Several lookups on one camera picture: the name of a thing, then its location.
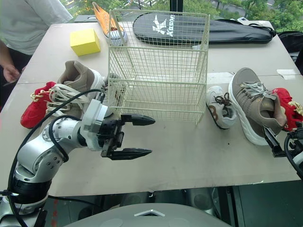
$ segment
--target table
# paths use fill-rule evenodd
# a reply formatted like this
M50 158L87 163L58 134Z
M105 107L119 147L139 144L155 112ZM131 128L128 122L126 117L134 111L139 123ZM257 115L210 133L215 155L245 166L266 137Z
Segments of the table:
M69 33L86 28L97 32L101 52L77 57L69 47ZM30 94L45 82L56 81L68 60L79 60L106 75L107 50L97 23L50 27L0 114L0 188L6 188L13 157L29 132L19 121L31 102ZM211 45L208 59L210 73L250 67L268 89L285 87L297 102L303 103L303 77L277 36L268 44ZM285 80L277 69L294 70L293 79ZM209 77L212 78L208 87L219 85L227 91L231 77ZM298 179L286 158L273 158L268 146L256 146L246 140L239 120L233 128L222 131L206 112L197 126L190 122L158 121L144 127L127 124L124 132L123 148L151 148L153 152L135 160L112 161L101 158L100 152L76 149L53 179L49 193L73 196L152 192ZM285 135L281 132L278 139L283 142Z

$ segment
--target red shoe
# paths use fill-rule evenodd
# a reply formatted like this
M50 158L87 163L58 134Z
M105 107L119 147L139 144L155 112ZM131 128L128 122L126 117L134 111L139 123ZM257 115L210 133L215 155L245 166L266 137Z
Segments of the red shoe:
M49 92L55 84L55 82L47 82L45 87L37 89L30 95L33 101L24 111L20 120L23 127L34 128L44 118L46 103L51 101Z
M285 131L294 131L298 128L296 122L303 122L303 108L300 104L292 101L293 98L285 88L275 88L273 93L279 96L280 104L285 108L287 123L284 126Z

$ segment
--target yellow block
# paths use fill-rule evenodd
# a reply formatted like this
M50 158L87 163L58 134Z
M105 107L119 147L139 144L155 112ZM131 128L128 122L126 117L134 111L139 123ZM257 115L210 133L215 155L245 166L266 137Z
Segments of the yellow block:
M94 29L72 32L71 48L78 56L100 52L99 38Z

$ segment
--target person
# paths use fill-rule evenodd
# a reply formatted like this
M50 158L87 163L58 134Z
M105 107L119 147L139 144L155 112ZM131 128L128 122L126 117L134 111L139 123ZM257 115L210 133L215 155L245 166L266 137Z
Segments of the person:
M49 26L71 19L59 0L1 1L0 111Z

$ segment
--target wire basket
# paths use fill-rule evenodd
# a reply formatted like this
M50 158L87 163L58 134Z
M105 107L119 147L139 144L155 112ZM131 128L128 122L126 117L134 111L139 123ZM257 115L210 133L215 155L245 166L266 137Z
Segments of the wire basket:
M198 123L205 112L209 15L115 9L110 18L116 28L108 39L110 108Z

